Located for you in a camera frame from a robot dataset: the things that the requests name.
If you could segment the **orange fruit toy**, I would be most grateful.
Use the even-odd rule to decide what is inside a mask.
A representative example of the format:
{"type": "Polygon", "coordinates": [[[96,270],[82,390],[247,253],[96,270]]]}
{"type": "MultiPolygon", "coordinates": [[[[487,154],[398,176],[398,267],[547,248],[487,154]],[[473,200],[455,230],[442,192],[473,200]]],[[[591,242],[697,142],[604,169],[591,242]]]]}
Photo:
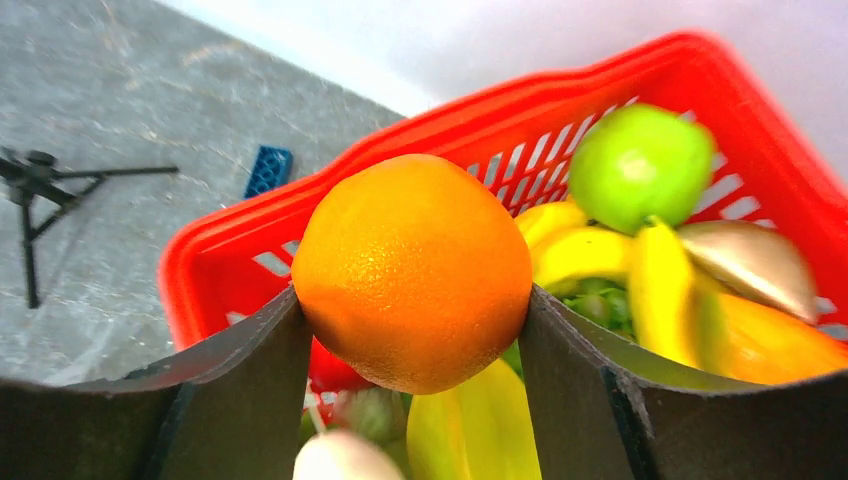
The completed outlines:
{"type": "Polygon", "coordinates": [[[425,154],[334,186],[309,219],[291,277],[325,348],[411,394],[450,389],[499,357],[532,290],[510,214],[464,169],[425,154]]]}

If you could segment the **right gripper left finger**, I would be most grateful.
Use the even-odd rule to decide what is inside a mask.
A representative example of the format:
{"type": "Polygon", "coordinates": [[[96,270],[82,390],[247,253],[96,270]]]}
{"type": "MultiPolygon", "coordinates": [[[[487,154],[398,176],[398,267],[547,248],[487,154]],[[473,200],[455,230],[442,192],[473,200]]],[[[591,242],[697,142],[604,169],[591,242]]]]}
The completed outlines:
{"type": "Polygon", "coordinates": [[[5,479],[288,479],[311,332],[286,290],[116,379],[1,383],[5,479]]]}

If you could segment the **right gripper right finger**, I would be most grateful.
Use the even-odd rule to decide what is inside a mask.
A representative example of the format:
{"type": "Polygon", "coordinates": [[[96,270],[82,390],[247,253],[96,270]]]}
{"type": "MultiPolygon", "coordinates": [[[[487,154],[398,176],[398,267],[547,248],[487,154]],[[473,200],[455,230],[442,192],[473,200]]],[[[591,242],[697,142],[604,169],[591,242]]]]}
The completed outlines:
{"type": "Polygon", "coordinates": [[[760,386],[647,351],[532,291],[520,340],[546,479],[843,479],[847,375],[760,386]]]}

